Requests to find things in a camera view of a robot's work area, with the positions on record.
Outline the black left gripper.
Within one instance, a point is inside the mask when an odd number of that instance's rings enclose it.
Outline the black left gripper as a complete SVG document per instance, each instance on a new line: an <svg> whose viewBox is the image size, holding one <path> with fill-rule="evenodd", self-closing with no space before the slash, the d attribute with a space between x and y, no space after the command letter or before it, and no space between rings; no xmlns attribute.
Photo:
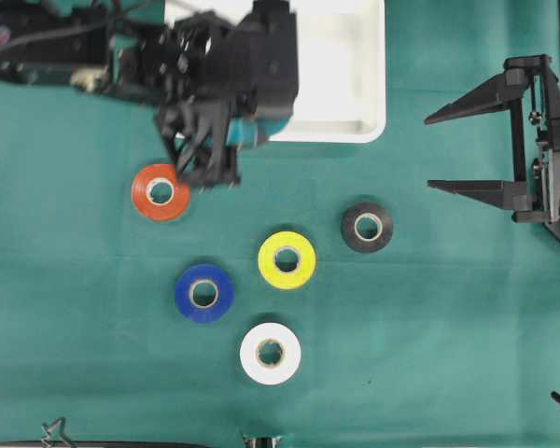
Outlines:
<svg viewBox="0 0 560 448"><path fill-rule="evenodd" d="M257 107L257 15L232 22L195 13L171 26L110 19L110 37L135 42L109 58L106 95L160 106L154 122L179 182L238 185L237 148L227 138L232 110L246 115Z"/></svg>

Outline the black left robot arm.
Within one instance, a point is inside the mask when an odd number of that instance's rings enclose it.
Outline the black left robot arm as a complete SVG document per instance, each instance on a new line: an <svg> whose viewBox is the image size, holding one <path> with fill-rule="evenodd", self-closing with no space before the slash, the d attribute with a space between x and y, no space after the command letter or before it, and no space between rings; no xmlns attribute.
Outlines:
<svg viewBox="0 0 560 448"><path fill-rule="evenodd" d="M262 15L195 11L165 24L134 19L143 7L93 1L64 14L50 1L0 1L0 80L149 106L180 182L238 184L229 136L236 120L256 118L267 90Z"/></svg>

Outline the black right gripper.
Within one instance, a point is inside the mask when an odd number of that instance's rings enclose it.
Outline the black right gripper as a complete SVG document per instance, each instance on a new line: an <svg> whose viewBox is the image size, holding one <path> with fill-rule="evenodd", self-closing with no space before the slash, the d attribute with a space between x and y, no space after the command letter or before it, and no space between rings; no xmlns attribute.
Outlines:
<svg viewBox="0 0 560 448"><path fill-rule="evenodd" d="M428 180L430 188L462 195L503 210L517 223L560 221L560 87L545 54L514 57L504 62L505 71L425 118L426 125L511 109L535 88L539 78L541 110L535 106L530 121L538 127L537 178L541 186L533 205L527 182L505 180Z"/></svg>

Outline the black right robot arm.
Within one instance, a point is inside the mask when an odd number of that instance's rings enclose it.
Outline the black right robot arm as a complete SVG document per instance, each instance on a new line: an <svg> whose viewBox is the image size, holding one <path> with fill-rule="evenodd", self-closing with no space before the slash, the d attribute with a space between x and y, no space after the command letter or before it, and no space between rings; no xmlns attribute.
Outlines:
<svg viewBox="0 0 560 448"><path fill-rule="evenodd" d="M430 180L428 186L543 225L560 243L560 86L546 54L512 57L502 73L428 116L426 125L507 111L513 179Z"/></svg>

